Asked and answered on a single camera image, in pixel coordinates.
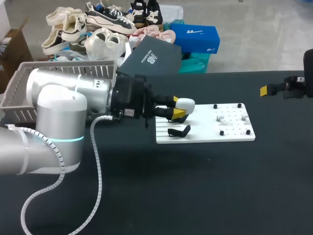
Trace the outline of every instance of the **shoe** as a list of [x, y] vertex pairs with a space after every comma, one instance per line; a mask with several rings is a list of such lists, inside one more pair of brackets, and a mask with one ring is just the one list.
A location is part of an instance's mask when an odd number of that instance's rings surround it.
[[115, 9], [103, 7], [97, 10], [90, 2], [86, 4], [87, 24], [103, 27], [121, 34], [133, 34], [135, 24], [126, 17], [117, 16]]
[[168, 43], [174, 43], [176, 39], [176, 33], [170, 29], [164, 32], [151, 32], [148, 36], [166, 41]]
[[70, 42], [69, 48], [73, 51], [81, 53], [82, 55], [87, 55], [86, 48], [85, 48], [85, 42], [88, 39], [88, 37], [89, 37], [89, 35], [87, 33], [86, 35], [81, 36], [77, 41]]
[[61, 29], [53, 29], [49, 37], [42, 43], [41, 47], [45, 55], [53, 55], [69, 46], [62, 37]]
[[93, 25], [93, 24], [89, 24], [86, 22], [86, 26], [87, 26], [87, 32], [94, 32], [97, 29], [100, 29], [101, 27]]
[[46, 16], [49, 26], [62, 24], [65, 18], [70, 14], [83, 13], [81, 9], [73, 9], [71, 7], [58, 7], [54, 12]]
[[142, 28], [146, 26], [146, 10], [147, 10], [147, 4], [143, 0], [135, 0], [133, 3], [131, 3], [131, 7], [133, 10], [133, 16], [136, 28]]
[[[103, 4], [102, 0], [101, 0], [101, 5], [103, 8], [106, 8], [105, 5]], [[128, 20], [130, 20], [131, 22], [134, 22], [134, 16], [132, 15], [132, 13], [124, 12], [122, 7], [112, 5], [112, 6], [108, 6], [107, 8], [111, 9], [111, 10], [115, 10], [116, 11], [115, 15], [125, 16]]]
[[111, 49], [115, 49], [118, 47], [123, 48], [120, 52], [120, 55], [118, 55], [118, 57], [119, 57], [125, 53], [125, 49], [126, 49], [125, 44], [127, 42], [128, 42], [128, 37], [126, 37], [125, 35], [119, 34], [119, 33], [112, 33], [108, 37], [108, 40], [106, 41], [106, 45], [108, 48], [111, 48]]
[[96, 30], [91, 37], [89, 37], [86, 41], [85, 41], [85, 48], [88, 51], [92, 51], [93, 49], [93, 43], [94, 43], [94, 39], [95, 38], [99, 38], [102, 41], [106, 42], [110, 35], [112, 34], [112, 32], [110, 30], [108, 30], [107, 28], [101, 28]]
[[147, 17], [147, 24], [157, 25], [160, 31], [163, 31], [163, 17], [157, 0], [149, 0], [147, 10], [149, 14]]
[[158, 26], [150, 25], [148, 27], [137, 29], [136, 32], [129, 37], [131, 48], [137, 47], [144, 37], [150, 35], [152, 32], [159, 32]]
[[87, 32], [85, 14], [72, 14], [63, 21], [62, 39], [73, 42], [79, 39], [81, 34]]
[[102, 28], [86, 40], [85, 48], [91, 60], [117, 58], [125, 53], [127, 42], [128, 38], [125, 35]]

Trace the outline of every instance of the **blue shoe box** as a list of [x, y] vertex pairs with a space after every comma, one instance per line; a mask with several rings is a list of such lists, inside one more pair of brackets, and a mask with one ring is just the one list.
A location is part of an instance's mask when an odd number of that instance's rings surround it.
[[174, 44], [182, 52], [216, 54], [220, 46], [220, 37], [215, 26], [172, 23], [171, 30], [176, 33]]

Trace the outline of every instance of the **metal cylinder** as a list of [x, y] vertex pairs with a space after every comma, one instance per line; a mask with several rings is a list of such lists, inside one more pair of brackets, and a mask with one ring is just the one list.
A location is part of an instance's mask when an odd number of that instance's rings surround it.
[[30, 173], [47, 166], [58, 166], [55, 153], [37, 137], [26, 133], [28, 145], [25, 146], [20, 133], [0, 128], [0, 174], [19, 174], [26, 151], [29, 162], [25, 173]]
[[[54, 142], [66, 167], [80, 163], [86, 109], [87, 100], [82, 94], [62, 86], [45, 86], [38, 97], [36, 130]], [[57, 173], [59, 170], [57, 164], [41, 173]]]
[[110, 110], [108, 100], [112, 93], [112, 85], [109, 79], [35, 69], [29, 75], [27, 82], [26, 98], [28, 103], [37, 106], [38, 96], [43, 87], [47, 85], [60, 85], [83, 94], [88, 101], [88, 115], [107, 114]]

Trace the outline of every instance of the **white sneaker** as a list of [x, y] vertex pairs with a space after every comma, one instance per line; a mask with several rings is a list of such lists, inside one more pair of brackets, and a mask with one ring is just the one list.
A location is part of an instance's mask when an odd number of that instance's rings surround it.
[[91, 2], [86, 3], [87, 24], [103, 27], [122, 34], [133, 34], [135, 24], [124, 16], [118, 16], [115, 9], [102, 7], [97, 10]]
[[51, 31], [47, 40], [41, 45], [45, 55], [53, 55], [69, 46], [69, 42], [65, 42], [61, 35], [61, 29], [53, 29]]
[[62, 24], [64, 19], [70, 14], [83, 13], [81, 9], [73, 9], [71, 7], [58, 7], [54, 12], [46, 16], [49, 26]]
[[72, 14], [63, 21], [62, 39], [73, 42], [87, 32], [86, 14]]
[[114, 49], [114, 48], [117, 48], [117, 47], [121, 47], [121, 44], [123, 44], [122, 48], [122, 54], [125, 53], [125, 44], [128, 42], [128, 37], [126, 37], [125, 35], [123, 34], [119, 34], [119, 33], [112, 33], [108, 40], [106, 41], [106, 45], [107, 47], [111, 48], [111, 49]]
[[115, 5], [108, 6], [108, 9], [115, 10], [115, 14], [117, 16], [125, 16], [131, 22], [134, 22], [135, 20], [135, 17], [132, 13], [123, 12], [122, 7], [120, 6], [115, 6]]
[[85, 48], [86, 48], [86, 50], [92, 51], [93, 43], [94, 43], [95, 38], [99, 38], [102, 41], [106, 42], [109, 39], [111, 34], [112, 34], [112, 32], [110, 30], [108, 30], [107, 28], [101, 28], [101, 29], [98, 29], [98, 30], [94, 31], [92, 36], [89, 37], [85, 41]]

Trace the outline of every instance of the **shoe box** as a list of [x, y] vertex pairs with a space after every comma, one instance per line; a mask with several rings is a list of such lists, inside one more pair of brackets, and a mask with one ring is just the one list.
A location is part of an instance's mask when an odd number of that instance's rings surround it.
[[176, 33], [175, 45], [182, 52], [216, 54], [220, 46], [220, 37], [214, 26], [172, 23], [171, 30]]
[[177, 73], [180, 67], [179, 46], [146, 36], [117, 70], [117, 74], [165, 75]]
[[20, 63], [33, 61], [22, 32], [22, 28], [27, 20], [28, 18], [22, 23], [19, 29], [11, 29], [5, 36], [10, 40], [0, 56], [0, 94], [5, 92], [11, 77], [19, 68]]

